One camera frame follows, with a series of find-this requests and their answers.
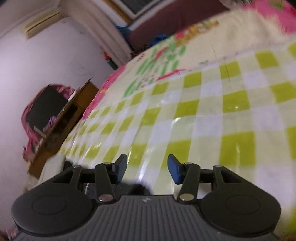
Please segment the blue cloth on sofa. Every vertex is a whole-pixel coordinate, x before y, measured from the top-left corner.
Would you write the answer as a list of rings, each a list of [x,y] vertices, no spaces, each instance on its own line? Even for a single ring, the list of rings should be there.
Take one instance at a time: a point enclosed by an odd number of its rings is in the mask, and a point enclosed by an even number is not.
[[[161,42],[161,41],[163,41],[163,40],[165,40],[167,38],[168,38],[168,35],[166,35],[166,34],[157,35],[150,42],[149,46],[152,47],[152,46],[158,44],[159,42]]]

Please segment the beige left curtain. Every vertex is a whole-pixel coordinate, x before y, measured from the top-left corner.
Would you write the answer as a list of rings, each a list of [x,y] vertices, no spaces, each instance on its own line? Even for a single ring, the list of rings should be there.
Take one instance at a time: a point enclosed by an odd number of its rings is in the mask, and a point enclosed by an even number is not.
[[[131,60],[124,37],[93,1],[60,1],[60,7],[91,34],[117,66]]]

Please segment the maroon sofa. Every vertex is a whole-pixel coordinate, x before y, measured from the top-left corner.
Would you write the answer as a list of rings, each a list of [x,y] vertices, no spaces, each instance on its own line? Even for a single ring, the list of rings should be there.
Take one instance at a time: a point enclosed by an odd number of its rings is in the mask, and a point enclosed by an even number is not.
[[[174,1],[132,30],[129,43],[133,49],[139,49],[158,35],[171,36],[228,10],[219,0]]]

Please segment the pink floral bedsheet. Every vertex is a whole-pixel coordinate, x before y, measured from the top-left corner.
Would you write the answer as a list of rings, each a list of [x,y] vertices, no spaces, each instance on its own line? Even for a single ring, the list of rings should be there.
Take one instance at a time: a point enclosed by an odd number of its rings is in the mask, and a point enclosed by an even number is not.
[[[281,43],[295,35],[295,8],[288,1],[253,1],[194,24],[140,53],[114,71],[83,114],[87,118],[114,82],[117,97],[190,69]]]

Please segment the window with white frame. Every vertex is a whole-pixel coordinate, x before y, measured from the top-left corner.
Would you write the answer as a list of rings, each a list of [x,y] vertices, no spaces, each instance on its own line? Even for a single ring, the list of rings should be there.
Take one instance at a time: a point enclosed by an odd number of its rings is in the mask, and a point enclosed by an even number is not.
[[[114,0],[112,2],[134,20],[159,4],[161,0]]]

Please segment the green checkered plastic sheet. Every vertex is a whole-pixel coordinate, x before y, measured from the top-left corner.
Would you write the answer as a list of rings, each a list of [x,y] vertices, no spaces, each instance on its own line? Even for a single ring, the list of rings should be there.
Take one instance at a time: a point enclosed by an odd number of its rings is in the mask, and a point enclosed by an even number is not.
[[[295,233],[295,42],[166,76],[138,91],[130,71],[107,90],[59,154],[93,168],[127,155],[125,181],[177,193],[167,158],[222,165],[273,195],[276,232]]]

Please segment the wooden side table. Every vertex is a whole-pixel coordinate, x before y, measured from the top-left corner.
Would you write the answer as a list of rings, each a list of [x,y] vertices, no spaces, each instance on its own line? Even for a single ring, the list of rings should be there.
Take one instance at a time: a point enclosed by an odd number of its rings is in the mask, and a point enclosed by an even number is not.
[[[54,156],[63,142],[82,118],[88,105],[98,92],[98,88],[88,80],[74,94],[73,98],[65,105],[59,113],[53,127],[41,141],[41,144],[34,155],[28,169],[28,173],[39,178],[46,161]]]

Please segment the pink floral bag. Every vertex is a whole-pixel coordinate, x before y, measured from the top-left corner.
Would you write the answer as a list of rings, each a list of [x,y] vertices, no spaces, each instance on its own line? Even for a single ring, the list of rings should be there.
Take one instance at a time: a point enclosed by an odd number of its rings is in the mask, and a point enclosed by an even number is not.
[[[28,144],[23,148],[23,159],[30,162],[35,155],[35,148],[45,133],[53,126],[60,111],[68,103],[75,89],[62,84],[49,84],[42,88],[35,98],[25,107],[21,123],[28,137]]]

